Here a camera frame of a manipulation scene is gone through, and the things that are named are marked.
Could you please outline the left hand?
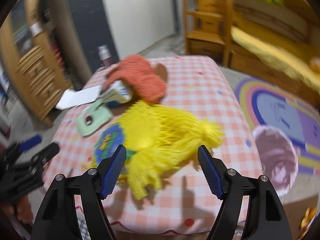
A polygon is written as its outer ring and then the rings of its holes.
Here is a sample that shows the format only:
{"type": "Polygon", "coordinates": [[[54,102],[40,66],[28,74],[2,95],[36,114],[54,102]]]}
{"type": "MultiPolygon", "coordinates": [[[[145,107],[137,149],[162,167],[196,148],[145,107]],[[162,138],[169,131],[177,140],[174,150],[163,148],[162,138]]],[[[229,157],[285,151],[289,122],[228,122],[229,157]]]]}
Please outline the left hand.
{"type": "Polygon", "coordinates": [[[13,216],[16,213],[17,219],[24,224],[31,224],[33,222],[34,217],[27,195],[21,197],[15,205],[1,203],[1,209],[7,216],[13,216]]]}

